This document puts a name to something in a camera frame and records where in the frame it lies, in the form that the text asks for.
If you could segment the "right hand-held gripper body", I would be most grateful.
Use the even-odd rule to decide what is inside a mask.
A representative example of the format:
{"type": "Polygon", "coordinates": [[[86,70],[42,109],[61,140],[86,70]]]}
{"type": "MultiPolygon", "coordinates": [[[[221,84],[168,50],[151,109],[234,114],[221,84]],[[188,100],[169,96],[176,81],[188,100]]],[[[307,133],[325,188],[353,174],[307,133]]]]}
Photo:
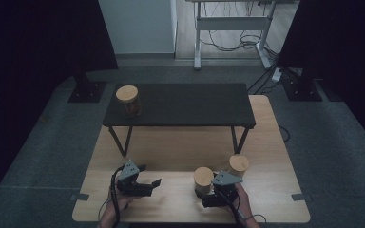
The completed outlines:
{"type": "Polygon", "coordinates": [[[208,207],[223,207],[232,204],[238,197],[235,184],[241,183],[242,178],[228,172],[220,171],[211,183],[213,193],[201,196],[202,205],[208,207]]]}

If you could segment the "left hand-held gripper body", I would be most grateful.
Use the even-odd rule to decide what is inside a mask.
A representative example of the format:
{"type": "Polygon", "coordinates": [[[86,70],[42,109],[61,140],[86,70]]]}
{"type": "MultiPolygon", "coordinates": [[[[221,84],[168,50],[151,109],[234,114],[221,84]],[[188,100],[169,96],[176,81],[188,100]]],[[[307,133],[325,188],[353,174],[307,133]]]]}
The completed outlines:
{"type": "Polygon", "coordinates": [[[152,191],[147,191],[142,183],[137,183],[140,173],[137,172],[137,165],[133,161],[128,161],[118,177],[117,189],[132,197],[150,197],[152,191]]]}

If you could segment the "glass jar with wooden lid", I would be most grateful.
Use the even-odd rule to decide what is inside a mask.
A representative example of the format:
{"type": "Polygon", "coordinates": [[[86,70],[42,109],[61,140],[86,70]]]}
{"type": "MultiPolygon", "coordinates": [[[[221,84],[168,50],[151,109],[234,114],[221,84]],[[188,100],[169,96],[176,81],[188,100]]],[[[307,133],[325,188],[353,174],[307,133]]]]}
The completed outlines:
{"type": "Polygon", "coordinates": [[[246,156],[236,154],[229,159],[229,173],[242,178],[249,167],[249,160],[246,156]]]}
{"type": "Polygon", "coordinates": [[[136,86],[121,86],[116,90],[115,96],[127,118],[133,118],[141,114],[142,107],[139,98],[139,90],[136,86]]]}
{"type": "Polygon", "coordinates": [[[208,167],[199,167],[194,172],[195,191],[200,194],[208,194],[211,191],[214,173],[208,167]]]}

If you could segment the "black raised shelf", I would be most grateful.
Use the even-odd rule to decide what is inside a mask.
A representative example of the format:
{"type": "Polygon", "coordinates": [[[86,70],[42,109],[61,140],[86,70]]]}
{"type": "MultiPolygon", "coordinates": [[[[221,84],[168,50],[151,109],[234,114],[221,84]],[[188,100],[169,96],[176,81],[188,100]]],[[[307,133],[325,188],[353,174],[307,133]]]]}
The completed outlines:
{"type": "Polygon", "coordinates": [[[245,84],[136,84],[142,112],[127,118],[117,98],[110,99],[103,126],[108,128],[122,155],[128,144],[121,143],[115,129],[126,126],[228,126],[241,127],[240,139],[233,138],[239,154],[248,131],[256,125],[245,84]]]}

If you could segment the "person's left hand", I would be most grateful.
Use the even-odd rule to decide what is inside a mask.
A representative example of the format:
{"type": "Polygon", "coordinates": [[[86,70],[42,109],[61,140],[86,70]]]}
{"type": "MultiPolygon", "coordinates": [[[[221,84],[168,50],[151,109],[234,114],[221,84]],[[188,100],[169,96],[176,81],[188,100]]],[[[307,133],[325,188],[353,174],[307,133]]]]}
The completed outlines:
{"type": "Polygon", "coordinates": [[[106,203],[106,212],[109,213],[112,217],[120,214],[124,211],[128,204],[131,203],[133,200],[137,200],[138,197],[131,197],[121,193],[118,189],[115,189],[115,192],[109,191],[108,192],[108,199],[106,203]],[[113,196],[116,197],[115,201],[118,204],[118,210],[114,208],[114,199],[113,196]]]}

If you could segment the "person's right hand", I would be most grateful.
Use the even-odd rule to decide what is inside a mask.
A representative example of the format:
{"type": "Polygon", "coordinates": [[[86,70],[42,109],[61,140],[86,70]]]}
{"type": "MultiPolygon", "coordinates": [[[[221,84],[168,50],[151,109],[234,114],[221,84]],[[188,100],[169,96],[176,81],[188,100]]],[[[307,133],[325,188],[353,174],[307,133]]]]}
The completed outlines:
{"type": "Polygon", "coordinates": [[[238,197],[235,199],[233,205],[238,211],[240,218],[247,221],[253,217],[249,196],[240,183],[236,183],[235,188],[238,197]]]}

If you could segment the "black stand base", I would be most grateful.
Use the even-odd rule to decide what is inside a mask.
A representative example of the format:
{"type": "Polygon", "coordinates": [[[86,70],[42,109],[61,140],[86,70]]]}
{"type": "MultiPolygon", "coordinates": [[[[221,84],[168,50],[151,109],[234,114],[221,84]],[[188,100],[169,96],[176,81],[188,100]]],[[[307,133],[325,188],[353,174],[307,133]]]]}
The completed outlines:
{"type": "Polygon", "coordinates": [[[285,68],[283,70],[281,83],[286,96],[290,101],[298,102],[321,102],[311,75],[302,68],[285,68]]]}
{"type": "Polygon", "coordinates": [[[76,86],[68,101],[70,103],[99,103],[106,88],[106,82],[92,82],[85,72],[74,76],[76,86]]]}

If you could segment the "white power strip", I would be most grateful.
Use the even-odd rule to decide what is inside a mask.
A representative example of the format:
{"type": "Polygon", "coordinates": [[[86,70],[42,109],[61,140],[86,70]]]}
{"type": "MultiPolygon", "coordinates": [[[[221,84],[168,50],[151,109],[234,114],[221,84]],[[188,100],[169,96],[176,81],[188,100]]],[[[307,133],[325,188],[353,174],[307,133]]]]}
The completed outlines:
{"type": "Polygon", "coordinates": [[[283,69],[280,68],[280,67],[277,67],[272,75],[272,78],[271,80],[274,82],[274,83],[277,83],[280,81],[280,78],[281,78],[281,75],[282,75],[282,72],[283,72],[283,69]]]}

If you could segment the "white partition panel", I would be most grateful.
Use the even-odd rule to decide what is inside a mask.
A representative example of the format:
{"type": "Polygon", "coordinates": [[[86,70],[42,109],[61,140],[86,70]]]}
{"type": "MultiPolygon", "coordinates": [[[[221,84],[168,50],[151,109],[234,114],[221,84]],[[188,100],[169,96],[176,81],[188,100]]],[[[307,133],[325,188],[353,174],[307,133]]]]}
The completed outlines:
{"type": "Polygon", "coordinates": [[[176,0],[98,0],[116,54],[173,55],[176,0]]]}

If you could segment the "dark curtain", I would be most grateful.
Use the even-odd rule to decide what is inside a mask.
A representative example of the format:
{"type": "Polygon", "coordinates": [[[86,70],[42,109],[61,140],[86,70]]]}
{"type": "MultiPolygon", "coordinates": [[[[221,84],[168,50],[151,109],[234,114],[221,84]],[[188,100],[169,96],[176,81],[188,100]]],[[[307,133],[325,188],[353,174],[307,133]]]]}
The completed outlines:
{"type": "Polygon", "coordinates": [[[0,0],[0,182],[59,84],[117,66],[99,0],[0,0]]]}
{"type": "Polygon", "coordinates": [[[300,0],[278,65],[321,77],[365,129],[365,0],[300,0]]]}

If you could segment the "white desk frame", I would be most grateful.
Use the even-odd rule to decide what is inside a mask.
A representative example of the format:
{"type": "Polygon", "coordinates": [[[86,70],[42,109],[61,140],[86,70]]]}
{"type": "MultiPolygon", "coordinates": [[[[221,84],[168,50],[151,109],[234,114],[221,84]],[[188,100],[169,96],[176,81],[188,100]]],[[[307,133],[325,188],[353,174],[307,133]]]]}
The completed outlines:
{"type": "Polygon", "coordinates": [[[194,69],[200,70],[202,67],[201,57],[201,32],[210,30],[256,30],[261,32],[260,40],[256,43],[256,51],[265,69],[269,69],[272,64],[269,61],[266,51],[266,39],[272,25],[274,12],[278,0],[185,0],[194,4],[195,18],[195,46],[194,46],[194,69]],[[205,3],[214,2],[271,2],[269,12],[263,16],[222,16],[208,17],[202,16],[202,6],[205,3]]]}

